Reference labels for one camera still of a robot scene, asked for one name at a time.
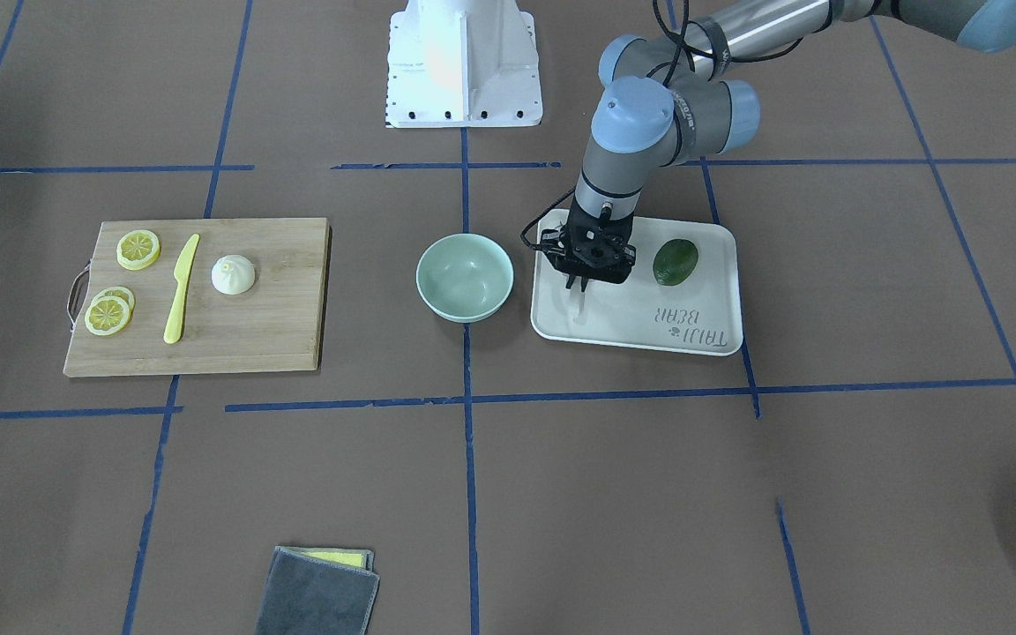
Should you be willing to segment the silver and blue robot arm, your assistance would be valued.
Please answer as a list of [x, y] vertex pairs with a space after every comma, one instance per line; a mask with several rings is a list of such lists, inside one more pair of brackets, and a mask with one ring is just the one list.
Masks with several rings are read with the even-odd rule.
[[636, 265], [636, 206], [653, 170], [729, 152], [758, 132], [757, 93], [726, 72], [872, 16], [983, 53], [1016, 45], [1016, 1], [735, 1], [709, 15], [685, 13], [677, 31], [657, 39], [618, 37], [598, 63], [604, 93], [567, 220], [541, 230], [528, 249], [567, 285], [624, 284]]

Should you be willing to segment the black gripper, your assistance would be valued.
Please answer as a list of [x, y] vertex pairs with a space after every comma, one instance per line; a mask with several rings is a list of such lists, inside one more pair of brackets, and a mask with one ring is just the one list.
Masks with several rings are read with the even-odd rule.
[[565, 289], [573, 289], [579, 280], [579, 292], [585, 294], [592, 280], [624, 284], [629, 278], [636, 265], [636, 248], [630, 244], [632, 229], [631, 223], [565, 223], [542, 229], [534, 250], [567, 277]]

